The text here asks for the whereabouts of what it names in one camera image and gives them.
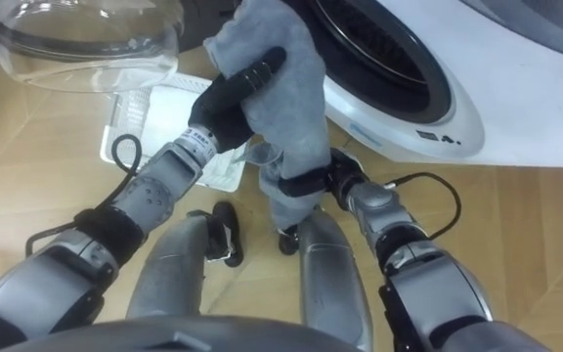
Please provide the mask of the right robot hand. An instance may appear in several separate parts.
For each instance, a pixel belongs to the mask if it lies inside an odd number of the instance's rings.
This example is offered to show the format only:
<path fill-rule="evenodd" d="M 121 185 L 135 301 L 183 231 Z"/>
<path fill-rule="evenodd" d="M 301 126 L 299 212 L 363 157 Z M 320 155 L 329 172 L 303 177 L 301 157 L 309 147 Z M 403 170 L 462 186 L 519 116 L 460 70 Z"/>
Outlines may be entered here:
<path fill-rule="evenodd" d="M 331 148 L 329 165 L 289 179 L 280 178 L 278 186 L 285 195 L 293 198 L 326 192 L 337 200 L 345 200 L 352 187 L 367 181 L 368 176 L 354 156 Z"/>

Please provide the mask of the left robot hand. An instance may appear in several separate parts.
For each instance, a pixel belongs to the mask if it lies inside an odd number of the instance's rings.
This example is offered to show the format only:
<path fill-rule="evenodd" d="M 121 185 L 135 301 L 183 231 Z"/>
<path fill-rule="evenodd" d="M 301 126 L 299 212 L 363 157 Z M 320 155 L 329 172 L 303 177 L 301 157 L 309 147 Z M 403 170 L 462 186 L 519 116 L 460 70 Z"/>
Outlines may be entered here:
<path fill-rule="evenodd" d="M 196 99 L 188 125 L 199 131 L 205 129 L 204 135 L 215 140 L 217 154 L 243 145 L 253 131 L 241 105 L 273 80 L 285 60 L 285 49 L 273 47 L 229 78 L 219 75 Z"/>

